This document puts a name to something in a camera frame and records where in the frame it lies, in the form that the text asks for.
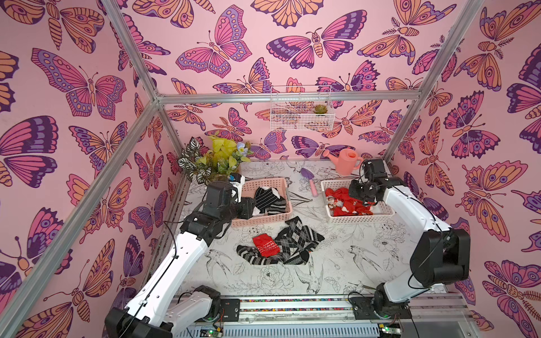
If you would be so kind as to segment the black pinstripe sock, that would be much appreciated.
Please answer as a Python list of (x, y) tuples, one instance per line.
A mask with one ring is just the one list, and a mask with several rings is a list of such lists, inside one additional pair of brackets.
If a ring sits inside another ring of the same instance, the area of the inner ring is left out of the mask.
[(259, 187), (256, 190), (254, 199), (256, 201), (254, 211), (252, 215), (265, 214), (266, 208), (274, 201), (283, 198), (279, 194), (276, 188), (271, 187)]

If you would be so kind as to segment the black white striped sock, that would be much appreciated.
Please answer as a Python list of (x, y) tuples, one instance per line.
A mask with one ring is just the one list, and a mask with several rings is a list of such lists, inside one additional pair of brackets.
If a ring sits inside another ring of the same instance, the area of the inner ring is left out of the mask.
[(273, 265), (280, 263), (280, 260), (276, 257), (263, 257), (259, 250), (255, 247), (238, 245), (236, 247), (238, 256), (246, 260), (249, 264), (254, 266)]
[(270, 204), (266, 210), (266, 215), (279, 215), (287, 212), (287, 201), (284, 198), (280, 198)]

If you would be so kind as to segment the black plaid sock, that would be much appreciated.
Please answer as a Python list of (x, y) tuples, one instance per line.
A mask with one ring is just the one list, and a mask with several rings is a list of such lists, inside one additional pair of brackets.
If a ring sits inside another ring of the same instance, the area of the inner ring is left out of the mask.
[(325, 240), (322, 234), (304, 225), (298, 216), (285, 221), (285, 224), (287, 227), (274, 239), (282, 253), (293, 255), (312, 252)]

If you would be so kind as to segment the red patterned sock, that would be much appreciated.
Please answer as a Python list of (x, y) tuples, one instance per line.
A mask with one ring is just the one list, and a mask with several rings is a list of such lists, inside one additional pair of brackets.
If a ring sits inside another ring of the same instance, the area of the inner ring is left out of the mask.
[(276, 256), (281, 253), (280, 247), (276, 244), (273, 238), (267, 234), (256, 236), (252, 239), (252, 241), (259, 253), (265, 258)]

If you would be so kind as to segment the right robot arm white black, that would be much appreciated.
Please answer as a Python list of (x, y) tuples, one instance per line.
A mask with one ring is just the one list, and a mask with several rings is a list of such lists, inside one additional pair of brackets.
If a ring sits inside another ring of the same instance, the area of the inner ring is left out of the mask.
[(385, 204), (420, 233), (409, 269), (376, 287), (372, 307), (378, 317), (398, 315), (411, 299), (435, 284), (454, 284), (469, 278), (469, 233), (454, 229), (425, 206), (403, 180), (389, 176), (383, 160), (363, 161), (359, 178), (349, 185), (349, 195), (367, 206)]

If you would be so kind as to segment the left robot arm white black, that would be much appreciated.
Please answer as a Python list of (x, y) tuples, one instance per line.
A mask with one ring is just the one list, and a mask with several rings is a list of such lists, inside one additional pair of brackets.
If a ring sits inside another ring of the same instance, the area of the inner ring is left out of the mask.
[(253, 216), (255, 200), (242, 197), (244, 184), (245, 177), (233, 173), (207, 185), (204, 199), (184, 218), (172, 249), (149, 281), (124, 308), (109, 311), (109, 337), (177, 337), (200, 319), (219, 318), (216, 290), (202, 286), (177, 304), (173, 298), (212, 242), (223, 238), (235, 219)]

